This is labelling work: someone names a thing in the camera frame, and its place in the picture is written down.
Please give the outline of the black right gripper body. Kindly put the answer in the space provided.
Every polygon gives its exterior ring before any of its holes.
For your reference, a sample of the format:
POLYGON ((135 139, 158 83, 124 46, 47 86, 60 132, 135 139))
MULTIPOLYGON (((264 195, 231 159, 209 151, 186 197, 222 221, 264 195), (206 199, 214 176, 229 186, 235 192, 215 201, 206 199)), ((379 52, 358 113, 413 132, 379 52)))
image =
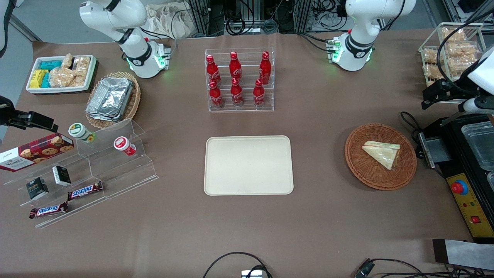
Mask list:
POLYGON ((28 128, 29 113, 16 110, 11 100, 6 97, 0 97, 0 124, 16 127, 28 128))

